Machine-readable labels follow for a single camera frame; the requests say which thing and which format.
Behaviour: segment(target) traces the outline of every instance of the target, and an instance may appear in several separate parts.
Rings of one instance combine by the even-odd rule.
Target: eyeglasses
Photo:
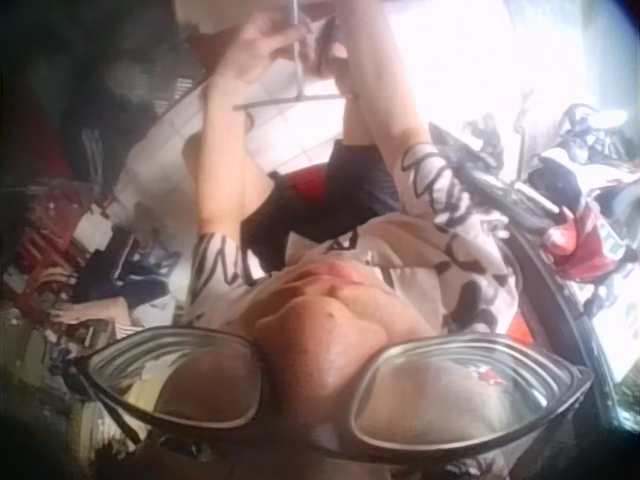
[[[149,432],[192,452],[302,442],[387,464],[445,462],[512,444],[569,412],[593,381],[587,369],[501,335],[415,340],[376,354],[337,418],[293,434],[278,420],[260,351],[233,334],[151,328],[77,359],[76,368],[134,443]]]

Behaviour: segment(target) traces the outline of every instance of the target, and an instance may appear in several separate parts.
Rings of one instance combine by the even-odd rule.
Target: nose
[[[304,425],[330,420],[358,371],[387,343],[380,326],[320,296],[292,300],[258,322],[254,338],[283,413]]]

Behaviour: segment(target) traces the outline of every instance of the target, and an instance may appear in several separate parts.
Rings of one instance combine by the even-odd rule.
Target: black shorts
[[[324,194],[316,204],[300,198],[286,177],[271,177],[275,188],[241,229],[243,249],[251,250],[266,272],[284,267],[291,232],[320,243],[400,209],[398,191],[375,145],[336,141]]]

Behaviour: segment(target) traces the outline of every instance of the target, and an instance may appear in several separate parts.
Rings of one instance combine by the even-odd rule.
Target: black eyeglass frame
[[[114,350],[115,354],[123,353],[122,351],[118,352],[117,349],[122,349],[127,346],[128,348],[135,348],[148,336],[162,335],[164,337],[182,333],[188,333],[190,336],[202,334],[213,335],[218,339],[230,339],[243,344],[249,349],[252,355],[255,355],[260,368],[260,396],[257,400],[255,414],[246,423],[237,427],[220,428],[211,425],[196,425],[197,423],[205,422],[193,422],[177,418],[170,419],[168,417],[163,418],[164,416],[162,414],[151,413],[128,403],[120,395],[102,385],[90,372],[91,360],[107,350]],[[374,375],[378,370],[378,365],[384,363],[390,356],[406,353],[412,349],[442,348],[443,346],[499,348],[509,354],[520,356],[521,359],[527,360],[540,370],[545,367],[547,369],[545,373],[549,376],[556,374],[563,376],[562,373],[568,375],[569,385],[551,405],[545,407],[544,412],[537,415],[534,419],[489,438],[459,442],[461,445],[454,447],[408,447],[407,445],[399,445],[398,448],[390,448],[389,446],[382,445],[382,443],[386,442],[379,442],[379,444],[376,445],[371,443],[370,439],[363,439],[363,435],[358,433],[358,427],[355,425],[355,414],[358,409],[359,400],[363,394],[363,389],[366,388],[369,377]],[[522,345],[503,335],[473,333],[411,340],[387,347],[367,362],[361,374],[354,382],[355,388],[352,389],[350,400],[347,402],[348,405],[343,409],[340,418],[329,426],[331,433],[329,436],[331,436],[332,439],[321,440],[314,438],[313,433],[311,436],[302,437],[290,435],[290,432],[287,432],[284,422],[279,424],[280,422],[273,421],[272,419],[266,420],[268,415],[265,415],[265,413],[269,411],[266,406],[272,403],[269,392],[269,384],[271,382],[269,382],[270,375],[262,358],[263,356],[256,345],[238,335],[197,327],[169,326],[154,327],[135,333],[87,356],[77,358],[74,364],[96,400],[105,407],[107,413],[133,443],[140,443],[141,439],[133,427],[126,422],[119,410],[124,411],[127,415],[153,429],[157,429],[166,434],[190,439],[194,442],[198,441],[211,447],[215,447],[216,445],[260,445],[264,447],[265,445],[281,446],[283,444],[299,447],[303,444],[305,448],[318,450],[332,458],[391,465],[422,464],[423,462],[428,462],[430,465],[434,463],[444,464],[461,458],[483,455],[508,446],[534,432],[542,430],[551,423],[561,421],[564,418],[563,414],[573,410],[571,407],[578,403],[593,382],[593,374],[588,369],[577,367],[557,355],[540,351],[535,347]],[[278,432],[286,432],[289,434],[278,435]]]

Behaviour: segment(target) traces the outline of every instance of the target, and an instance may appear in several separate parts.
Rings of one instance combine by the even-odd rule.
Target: motorcycle mirror
[[[604,110],[588,117],[589,126],[594,130],[615,130],[629,118],[624,110]]]

